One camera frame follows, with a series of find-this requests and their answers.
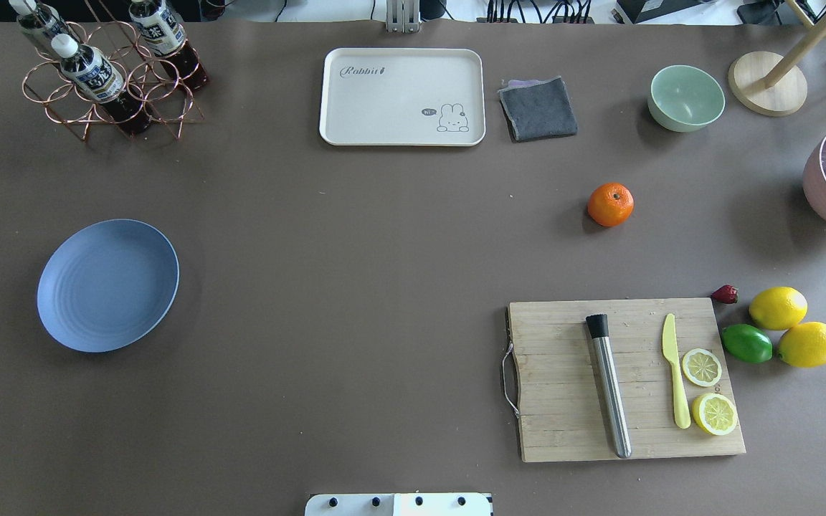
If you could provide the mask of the orange mandarin fruit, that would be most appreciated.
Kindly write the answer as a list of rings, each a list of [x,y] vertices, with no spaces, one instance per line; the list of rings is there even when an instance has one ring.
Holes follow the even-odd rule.
[[[604,183],[593,190],[587,214],[600,226],[617,226],[629,219],[635,208],[634,197],[622,183]]]

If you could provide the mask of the blue round plate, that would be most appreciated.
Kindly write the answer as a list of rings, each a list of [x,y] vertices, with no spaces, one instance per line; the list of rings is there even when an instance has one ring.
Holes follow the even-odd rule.
[[[111,219],[66,239],[37,285],[37,314],[56,342],[107,353],[137,342],[173,306],[180,264],[154,226]]]

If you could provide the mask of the cream rabbit tray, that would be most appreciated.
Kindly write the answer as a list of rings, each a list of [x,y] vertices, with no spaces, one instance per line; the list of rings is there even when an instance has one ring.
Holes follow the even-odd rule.
[[[338,48],[319,135],[343,146],[469,147],[485,137],[483,63],[462,48]]]

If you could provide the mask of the bamboo cutting board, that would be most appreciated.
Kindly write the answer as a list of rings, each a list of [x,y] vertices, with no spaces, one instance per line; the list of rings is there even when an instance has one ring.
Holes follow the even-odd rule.
[[[517,382],[521,460],[614,460],[599,361],[586,319],[607,329],[628,425],[632,459],[737,455],[743,432],[713,436],[675,424],[674,381],[663,357],[663,323],[675,317],[678,355],[702,348],[726,362],[713,303],[707,297],[511,302],[508,334]]]

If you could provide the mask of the upper lemon slice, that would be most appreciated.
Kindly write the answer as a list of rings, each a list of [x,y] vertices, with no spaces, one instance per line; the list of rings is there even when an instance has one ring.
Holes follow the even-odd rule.
[[[680,365],[685,378],[691,384],[701,388],[712,388],[721,381],[723,376],[720,359],[704,348],[689,350],[683,356]]]

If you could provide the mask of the lemon slice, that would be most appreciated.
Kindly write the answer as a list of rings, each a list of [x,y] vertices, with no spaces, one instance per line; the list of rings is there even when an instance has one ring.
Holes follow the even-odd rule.
[[[683,356],[680,365],[685,378],[691,384],[701,388],[712,388],[721,381],[723,376],[720,359],[704,348],[689,350]]]
[[[739,424],[734,403],[718,393],[697,396],[692,402],[691,414],[695,424],[712,436],[728,435]]]

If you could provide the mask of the mint green bowl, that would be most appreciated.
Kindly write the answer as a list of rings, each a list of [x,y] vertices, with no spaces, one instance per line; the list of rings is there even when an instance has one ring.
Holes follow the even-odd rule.
[[[724,91],[707,72],[675,64],[651,79],[647,107],[660,126],[675,132],[693,132],[718,120],[726,105]]]

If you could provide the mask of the lower lemon slice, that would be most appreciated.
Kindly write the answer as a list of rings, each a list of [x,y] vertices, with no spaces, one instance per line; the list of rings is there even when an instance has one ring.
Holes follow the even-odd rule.
[[[695,424],[712,436],[728,435],[739,424],[734,403],[718,393],[697,396],[692,402],[691,414]]]

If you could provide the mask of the right back tea bottle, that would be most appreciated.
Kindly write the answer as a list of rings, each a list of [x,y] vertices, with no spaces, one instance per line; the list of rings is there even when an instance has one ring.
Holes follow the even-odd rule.
[[[131,1],[128,13],[145,45],[170,78],[178,79],[192,92],[209,84],[206,69],[167,2]]]

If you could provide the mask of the tea bottle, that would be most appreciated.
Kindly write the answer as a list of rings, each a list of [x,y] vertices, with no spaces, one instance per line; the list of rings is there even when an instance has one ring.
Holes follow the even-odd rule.
[[[145,45],[170,78],[178,79],[192,92],[209,84],[206,69],[167,2],[131,1],[128,13]]]
[[[21,0],[11,0],[9,4],[16,13],[21,32],[41,55],[52,56],[52,40],[60,34],[81,42],[75,30],[49,4]]]
[[[151,115],[144,101],[128,91],[127,79],[100,49],[79,43],[69,34],[50,40],[59,57],[59,69],[89,100],[100,105],[112,121],[128,135],[148,130]]]

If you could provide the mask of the upper whole lemon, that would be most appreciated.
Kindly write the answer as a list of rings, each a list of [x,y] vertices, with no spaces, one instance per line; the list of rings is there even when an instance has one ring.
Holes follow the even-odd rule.
[[[761,291],[749,306],[754,323],[767,330],[788,330],[803,321],[807,298],[796,288],[781,285]]]

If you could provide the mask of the whole lemon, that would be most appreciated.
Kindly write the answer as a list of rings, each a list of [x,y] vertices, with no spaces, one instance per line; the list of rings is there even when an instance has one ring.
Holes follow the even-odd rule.
[[[787,365],[826,365],[826,323],[807,321],[787,330],[779,339],[777,355]]]
[[[781,285],[761,291],[749,306],[754,323],[767,330],[788,330],[803,321],[807,298],[796,288]]]

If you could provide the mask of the wooden stand with round base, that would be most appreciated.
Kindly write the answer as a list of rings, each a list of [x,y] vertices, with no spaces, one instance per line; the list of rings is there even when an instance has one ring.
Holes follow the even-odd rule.
[[[783,117],[797,112],[807,99],[807,80],[797,65],[826,38],[826,14],[816,22],[787,1],[806,27],[800,40],[785,55],[757,50],[735,59],[728,69],[728,84],[734,97],[755,113]]]

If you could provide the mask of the lower whole lemon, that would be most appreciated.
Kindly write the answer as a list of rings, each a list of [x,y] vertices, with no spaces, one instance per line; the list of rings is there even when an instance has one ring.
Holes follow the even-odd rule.
[[[826,365],[826,323],[807,321],[787,330],[779,339],[777,355],[787,365]]]

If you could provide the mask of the grey metal bracket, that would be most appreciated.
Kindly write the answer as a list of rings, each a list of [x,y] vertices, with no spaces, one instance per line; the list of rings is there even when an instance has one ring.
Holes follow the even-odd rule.
[[[386,31],[411,34],[420,31],[420,0],[387,0]]]

